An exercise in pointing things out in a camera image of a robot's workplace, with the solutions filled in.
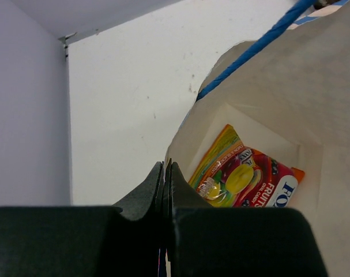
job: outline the yellow fruit image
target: yellow fruit image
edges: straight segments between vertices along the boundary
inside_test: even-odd
[[[227,207],[225,206],[225,203],[228,200],[227,197],[228,193],[222,193],[221,195],[219,195],[216,199],[214,200],[208,200],[208,203],[211,204],[212,206],[218,208],[218,207]]]
[[[226,180],[226,190],[233,194],[241,192],[251,181],[254,170],[247,164],[238,166]]]
[[[247,196],[248,193],[250,193],[256,185],[259,184],[260,180],[262,178],[262,171],[260,169],[256,169],[253,172],[253,178],[251,179],[248,188],[243,191],[241,195],[239,195],[239,199],[243,199],[245,196]]]
[[[220,195],[221,185],[220,183],[214,183],[213,189],[207,195],[208,200],[214,200]]]

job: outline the ceiling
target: ceiling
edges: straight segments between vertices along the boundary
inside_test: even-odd
[[[77,33],[78,40],[179,0],[11,1],[56,38]]]

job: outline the candy bag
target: candy bag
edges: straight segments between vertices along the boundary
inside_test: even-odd
[[[189,184],[214,207],[285,207],[304,172],[246,147],[226,125]]]

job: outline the orange package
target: orange package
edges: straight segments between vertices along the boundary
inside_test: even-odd
[[[215,207],[285,207],[304,171],[243,145],[226,125],[189,184]]]

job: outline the colorful snack wrapper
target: colorful snack wrapper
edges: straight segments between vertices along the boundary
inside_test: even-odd
[[[214,207],[285,207],[304,172],[244,146],[226,125],[189,184]]]

